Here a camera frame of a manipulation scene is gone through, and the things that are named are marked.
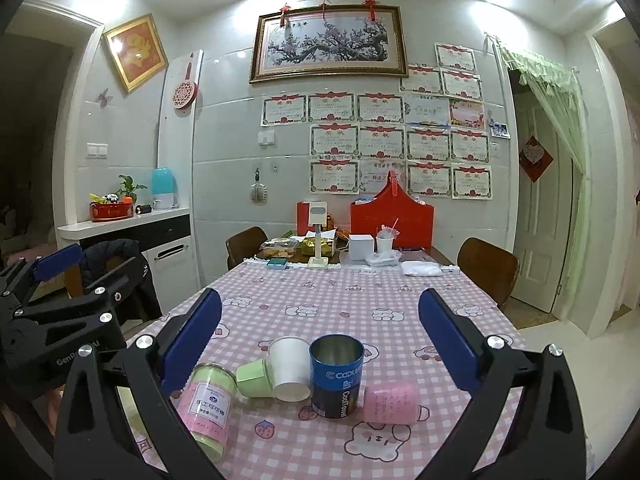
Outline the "pink paper cup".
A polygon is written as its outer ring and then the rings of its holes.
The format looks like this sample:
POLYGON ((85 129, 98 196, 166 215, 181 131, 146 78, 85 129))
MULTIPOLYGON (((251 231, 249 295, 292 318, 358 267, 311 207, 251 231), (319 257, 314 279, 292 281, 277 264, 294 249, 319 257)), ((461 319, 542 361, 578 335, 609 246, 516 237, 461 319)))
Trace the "pink paper cup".
POLYGON ((363 420, 368 424, 411 425, 420 417, 416 382, 386 382, 364 389, 363 420))

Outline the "red gift bag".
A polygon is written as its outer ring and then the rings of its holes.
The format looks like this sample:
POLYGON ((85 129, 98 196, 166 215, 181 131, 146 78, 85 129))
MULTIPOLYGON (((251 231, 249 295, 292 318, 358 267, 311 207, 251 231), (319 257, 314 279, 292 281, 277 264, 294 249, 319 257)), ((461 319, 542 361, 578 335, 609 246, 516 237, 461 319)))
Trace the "red gift bag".
POLYGON ((428 249, 433 244, 435 208, 414 200, 400 186, 398 177, 390 170, 386 185, 372 200, 353 202, 349 209, 350 232, 376 237, 383 226, 399 232, 393 248, 428 249))

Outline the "white wall switch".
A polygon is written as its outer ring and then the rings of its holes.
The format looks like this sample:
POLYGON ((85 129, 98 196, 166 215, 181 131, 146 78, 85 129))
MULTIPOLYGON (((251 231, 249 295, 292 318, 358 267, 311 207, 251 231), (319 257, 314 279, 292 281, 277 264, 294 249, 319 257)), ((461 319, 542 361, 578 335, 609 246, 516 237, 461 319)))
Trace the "white wall switch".
POLYGON ((88 159, 107 159, 108 145, 104 143, 87 143, 86 157, 88 159))

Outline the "cup with straws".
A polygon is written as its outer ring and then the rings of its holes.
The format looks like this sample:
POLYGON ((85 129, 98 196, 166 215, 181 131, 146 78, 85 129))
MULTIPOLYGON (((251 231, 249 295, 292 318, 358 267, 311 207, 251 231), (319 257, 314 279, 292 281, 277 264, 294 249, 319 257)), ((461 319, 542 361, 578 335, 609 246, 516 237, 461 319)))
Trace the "cup with straws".
POLYGON ((383 224, 376 233, 376 251, 380 254, 387 254, 393 249, 395 238, 398 237, 399 231, 396 229, 398 220, 395 220, 391 226, 383 224))

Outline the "brown chair right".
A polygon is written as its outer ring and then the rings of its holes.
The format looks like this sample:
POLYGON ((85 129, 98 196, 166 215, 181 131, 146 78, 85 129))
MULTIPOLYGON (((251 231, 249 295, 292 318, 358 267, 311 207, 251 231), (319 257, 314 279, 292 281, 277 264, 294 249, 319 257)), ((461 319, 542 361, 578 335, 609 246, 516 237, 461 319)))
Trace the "brown chair right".
POLYGON ((486 240, 469 237, 459 249, 457 264, 500 310, 504 308, 518 278, 518 258, 486 240))

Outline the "blue white humidifier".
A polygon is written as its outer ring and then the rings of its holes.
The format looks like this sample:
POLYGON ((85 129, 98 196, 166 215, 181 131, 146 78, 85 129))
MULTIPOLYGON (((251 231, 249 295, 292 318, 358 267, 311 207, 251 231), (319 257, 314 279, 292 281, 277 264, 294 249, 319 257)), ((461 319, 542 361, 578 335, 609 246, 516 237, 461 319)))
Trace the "blue white humidifier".
POLYGON ((174 209, 179 206, 177 183, 170 168, 155 168, 151 181, 152 207, 154 209, 174 209))

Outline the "red fruit tray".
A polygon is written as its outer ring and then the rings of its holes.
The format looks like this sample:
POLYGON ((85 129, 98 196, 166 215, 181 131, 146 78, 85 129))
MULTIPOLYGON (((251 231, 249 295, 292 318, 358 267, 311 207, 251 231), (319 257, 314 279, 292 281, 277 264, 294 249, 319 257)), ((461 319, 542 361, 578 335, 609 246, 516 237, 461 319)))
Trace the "red fruit tray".
POLYGON ((134 205, 130 203, 92 203, 90 205, 90 220, 92 222, 107 222, 131 218, 134 215, 134 205))

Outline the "plum blossom framed painting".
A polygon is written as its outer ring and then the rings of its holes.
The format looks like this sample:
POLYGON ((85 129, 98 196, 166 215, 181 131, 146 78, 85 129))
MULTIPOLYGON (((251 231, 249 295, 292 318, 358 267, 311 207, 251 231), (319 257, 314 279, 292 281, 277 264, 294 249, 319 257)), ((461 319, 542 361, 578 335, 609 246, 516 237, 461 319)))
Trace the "plum blossom framed painting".
POLYGON ((408 75, 400 9, 374 0, 292 9, 258 18, 250 82, 310 76, 408 75))

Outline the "brown chair far left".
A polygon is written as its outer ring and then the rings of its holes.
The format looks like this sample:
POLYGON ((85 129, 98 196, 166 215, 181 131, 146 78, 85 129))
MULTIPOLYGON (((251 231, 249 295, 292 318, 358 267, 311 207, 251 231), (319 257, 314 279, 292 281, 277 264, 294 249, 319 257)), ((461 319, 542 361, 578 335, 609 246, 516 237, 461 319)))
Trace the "brown chair far left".
POLYGON ((226 240, 228 269, 232 270, 245 259, 256 255, 266 240, 268 236, 259 226, 252 226, 229 237, 226 240))

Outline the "red diamond door decoration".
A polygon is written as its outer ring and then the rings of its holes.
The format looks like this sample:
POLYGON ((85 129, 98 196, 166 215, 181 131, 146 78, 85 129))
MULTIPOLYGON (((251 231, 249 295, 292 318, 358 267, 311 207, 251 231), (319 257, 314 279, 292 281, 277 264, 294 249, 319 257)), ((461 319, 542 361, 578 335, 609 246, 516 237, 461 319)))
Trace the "red diamond door decoration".
POLYGON ((520 166, 532 182, 537 182, 553 162, 552 155, 540 144, 536 136, 531 136, 518 155, 520 166))

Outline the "small green plastic cup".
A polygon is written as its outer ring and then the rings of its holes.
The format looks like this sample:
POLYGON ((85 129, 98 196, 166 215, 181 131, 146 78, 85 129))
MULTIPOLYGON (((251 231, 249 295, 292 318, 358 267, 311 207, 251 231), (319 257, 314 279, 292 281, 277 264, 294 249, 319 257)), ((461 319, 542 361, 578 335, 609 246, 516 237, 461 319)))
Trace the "small green plastic cup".
POLYGON ((266 359, 243 364, 236 369, 236 385, 247 399, 272 398, 272 385, 266 359))

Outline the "small green potted plant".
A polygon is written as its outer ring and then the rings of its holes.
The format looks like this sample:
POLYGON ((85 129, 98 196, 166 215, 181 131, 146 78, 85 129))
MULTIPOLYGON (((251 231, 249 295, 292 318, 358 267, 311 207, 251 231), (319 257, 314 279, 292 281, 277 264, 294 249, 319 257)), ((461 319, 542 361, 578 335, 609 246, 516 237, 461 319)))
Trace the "small green potted plant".
POLYGON ((135 204, 138 200, 138 192, 146 190, 148 187, 144 184, 137 183, 129 174, 120 174, 119 188, 116 191, 117 196, 123 203, 135 204))

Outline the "small red box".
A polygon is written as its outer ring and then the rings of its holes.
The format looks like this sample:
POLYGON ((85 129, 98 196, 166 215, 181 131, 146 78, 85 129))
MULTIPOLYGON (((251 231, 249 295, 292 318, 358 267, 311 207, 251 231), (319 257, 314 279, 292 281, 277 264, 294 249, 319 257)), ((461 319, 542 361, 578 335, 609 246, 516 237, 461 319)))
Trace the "small red box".
POLYGON ((296 204, 296 231, 298 235, 305 235, 312 229, 312 225, 309 223, 309 207, 308 200, 296 204))

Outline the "blue black metal can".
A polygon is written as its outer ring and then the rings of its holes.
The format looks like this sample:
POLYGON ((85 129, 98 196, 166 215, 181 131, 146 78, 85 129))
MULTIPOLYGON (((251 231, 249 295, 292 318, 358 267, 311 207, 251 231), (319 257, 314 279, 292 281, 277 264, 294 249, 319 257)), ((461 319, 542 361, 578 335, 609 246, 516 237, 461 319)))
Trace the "blue black metal can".
POLYGON ((326 335, 310 345, 309 356, 312 408, 325 418, 348 417, 357 407, 363 344, 349 335, 326 335))

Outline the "white square box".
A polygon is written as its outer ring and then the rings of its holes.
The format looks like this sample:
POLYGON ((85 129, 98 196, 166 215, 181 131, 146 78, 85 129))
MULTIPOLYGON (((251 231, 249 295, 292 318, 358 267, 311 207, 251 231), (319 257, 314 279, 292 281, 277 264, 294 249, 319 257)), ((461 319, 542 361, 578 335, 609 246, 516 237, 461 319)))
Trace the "white square box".
POLYGON ((375 252, 375 241, 370 234, 350 234, 348 255, 352 261, 364 261, 375 252))

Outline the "white paper cup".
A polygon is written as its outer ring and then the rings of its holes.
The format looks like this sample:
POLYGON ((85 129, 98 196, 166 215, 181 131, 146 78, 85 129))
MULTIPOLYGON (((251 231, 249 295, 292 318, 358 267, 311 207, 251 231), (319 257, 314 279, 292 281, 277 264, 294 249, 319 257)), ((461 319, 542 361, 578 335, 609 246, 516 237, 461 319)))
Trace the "white paper cup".
POLYGON ((302 402, 310 396, 310 356, 306 340, 294 336, 271 341, 268 372, 273 396, 282 402, 302 402))

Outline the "purple butterfly wall sticker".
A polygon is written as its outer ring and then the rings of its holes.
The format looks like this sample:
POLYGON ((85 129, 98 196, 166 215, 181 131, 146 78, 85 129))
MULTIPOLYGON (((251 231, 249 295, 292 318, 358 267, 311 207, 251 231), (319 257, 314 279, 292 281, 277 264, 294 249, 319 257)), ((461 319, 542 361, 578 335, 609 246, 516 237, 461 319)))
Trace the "purple butterfly wall sticker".
POLYGON ((108 89, 105 89, 96 97, 96 102, 99 104, 100 109, 104 110, 112 99, 113 97, 108 94, 108 89))

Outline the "chair with black jacket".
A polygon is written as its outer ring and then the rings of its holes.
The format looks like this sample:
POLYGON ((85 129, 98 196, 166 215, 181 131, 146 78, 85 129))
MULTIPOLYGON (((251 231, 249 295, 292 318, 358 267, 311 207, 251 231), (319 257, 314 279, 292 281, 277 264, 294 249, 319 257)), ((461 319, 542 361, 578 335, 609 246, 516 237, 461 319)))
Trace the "chair with black jacket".
POLYGON ((124 289, 114 295, 120 325, 127 321, 153 321, 162 315, 148 260, 139 243, 128 238, 107 240, 83 249, 78 263, 64 272, 64 284, 72 298, 94 292, 99 286, 124 289))

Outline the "brown chair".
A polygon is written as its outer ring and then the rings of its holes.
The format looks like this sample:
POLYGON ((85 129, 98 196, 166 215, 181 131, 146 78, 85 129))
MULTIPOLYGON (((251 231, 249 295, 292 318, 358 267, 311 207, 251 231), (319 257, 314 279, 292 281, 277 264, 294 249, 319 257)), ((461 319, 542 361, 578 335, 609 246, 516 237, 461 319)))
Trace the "brown chair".
POLYGON ((457 264, 500 310, 504 308, 518 278, 518 258, 486 240, 469 237, 459 249, 457 264))
POLYGON ((226 240, 228 269, 232 270, 245 259, 256 255, 266 240, 268 236, 259 226, 252 226, 229 237, 226 240))

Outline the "gold framed red artwork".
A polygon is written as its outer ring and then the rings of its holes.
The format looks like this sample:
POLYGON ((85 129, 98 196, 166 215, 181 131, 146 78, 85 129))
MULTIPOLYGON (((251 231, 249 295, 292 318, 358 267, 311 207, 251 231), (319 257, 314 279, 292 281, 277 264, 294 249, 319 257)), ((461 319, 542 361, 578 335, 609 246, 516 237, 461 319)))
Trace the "gold framed red artwork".
POLYGON ((153 15, 144 14, 102 34, 122 88, 131 93, 168 66, 153 15))

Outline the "white sideboard cabinet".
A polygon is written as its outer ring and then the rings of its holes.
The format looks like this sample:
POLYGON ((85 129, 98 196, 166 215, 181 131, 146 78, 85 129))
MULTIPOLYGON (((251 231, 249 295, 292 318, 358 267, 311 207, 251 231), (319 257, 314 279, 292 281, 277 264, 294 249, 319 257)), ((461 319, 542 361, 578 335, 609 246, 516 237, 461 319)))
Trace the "white sideboard cabinet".
POLYGON ((163 313, 169 312, 201 288, 196 247, 188 207, 153 210, 131 218, 85 221, 56 229, 58 247, 88 248, 104 240, 136 240, 148 260, 163 313))

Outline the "pink green label jar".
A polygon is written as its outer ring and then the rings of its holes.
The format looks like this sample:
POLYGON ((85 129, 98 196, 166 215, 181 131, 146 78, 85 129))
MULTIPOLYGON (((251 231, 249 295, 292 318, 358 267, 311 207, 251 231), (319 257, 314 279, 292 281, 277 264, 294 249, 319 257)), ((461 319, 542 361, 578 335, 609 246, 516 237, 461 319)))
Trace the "pink green label jar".
POLYGON ((204 363, 194 368, 180 396, 182 422, 213 463, 226 450, 235 395, 234 375, 218 364, 204 363))

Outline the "white door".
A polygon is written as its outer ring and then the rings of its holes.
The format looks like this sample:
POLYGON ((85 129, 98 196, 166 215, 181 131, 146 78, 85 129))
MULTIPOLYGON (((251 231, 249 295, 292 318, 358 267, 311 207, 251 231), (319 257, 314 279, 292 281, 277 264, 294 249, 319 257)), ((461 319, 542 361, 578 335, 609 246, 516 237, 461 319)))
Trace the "white door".
POLYGON ((570 238, 573 203, 573 161, 550 119, 533 93, 514 96, 518 154, 536 136, 553 162, 532 182, 518 161, 518 226, 514 254, 520 270, 513 297, 551 312, 561 290, 561 278, 570 238))

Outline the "pink checkered tablecloth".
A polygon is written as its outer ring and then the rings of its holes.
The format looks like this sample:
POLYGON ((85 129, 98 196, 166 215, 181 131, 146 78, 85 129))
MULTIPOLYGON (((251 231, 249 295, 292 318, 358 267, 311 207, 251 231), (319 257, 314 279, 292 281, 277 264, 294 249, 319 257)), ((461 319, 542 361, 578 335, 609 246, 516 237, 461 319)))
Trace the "pink checkered tablecloth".
POLYGON ((445 443, 469 403, 419 318, 434 289, 486 336, 524 339, 462 273, 412 278, 397 269, 274 270, 246 262, 217 278, 221 322, 202 354, 226 370, 265 358, 282 337, 305 341, 293 356, 324 366, 325 382, 370 388, 412 382, 420 416, 409 425, 369 424, 360 411, 329 418, 310 401, 238 396, 218 470, 228 479, 413 479, 445 443))

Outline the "red round hanging ornament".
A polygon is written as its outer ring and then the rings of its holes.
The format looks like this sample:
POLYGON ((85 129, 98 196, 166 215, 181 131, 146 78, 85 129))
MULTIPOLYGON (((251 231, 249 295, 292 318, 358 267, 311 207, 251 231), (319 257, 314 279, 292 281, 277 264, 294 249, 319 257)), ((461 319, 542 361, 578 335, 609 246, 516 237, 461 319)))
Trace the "red round hanging ornament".
POLYGON ((183 81, 178 84, 172 94, 171 102, 175 110, 185 110, 196 99, 198 94, 198 84, 195 80, 195 54, 191 53, 189 62, 186 64, 186 72, 183 81))

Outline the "white desk lamp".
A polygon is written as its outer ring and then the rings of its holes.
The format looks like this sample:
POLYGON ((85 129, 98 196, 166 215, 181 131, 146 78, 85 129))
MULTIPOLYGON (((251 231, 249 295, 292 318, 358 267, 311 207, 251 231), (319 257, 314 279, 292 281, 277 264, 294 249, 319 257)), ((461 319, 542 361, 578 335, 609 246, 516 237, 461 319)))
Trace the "white desk lamp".
POLYGON ((314 227, 314 255, 309 258, 308 266, 323 269, 329 263, 329 258, 322 255, 322 228, 326 225, 326 203, 311 202, 309 204, 308 222, 314 227))

